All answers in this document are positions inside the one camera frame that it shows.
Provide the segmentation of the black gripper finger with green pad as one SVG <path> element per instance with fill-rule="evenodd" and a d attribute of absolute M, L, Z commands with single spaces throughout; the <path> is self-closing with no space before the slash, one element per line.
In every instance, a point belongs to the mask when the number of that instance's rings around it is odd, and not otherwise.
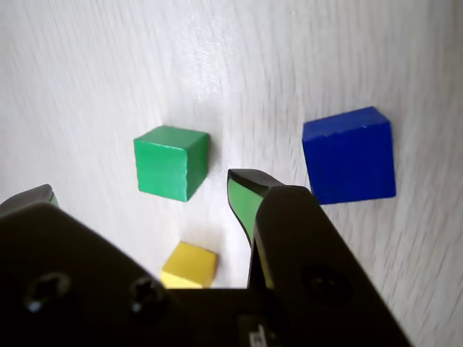
<path fill-rule="evenodd" d="M 290 346 L 408 346 L 409 340 L 339 232 L 305 187 L 231 169 L 261 201 L 248 239 L 283 312 Z"/>
<path fill-rule="evenodd" d="M 160 283 L 63 212 L 51 186 L 1 204 L 3 346 L 157 346 Z"/>

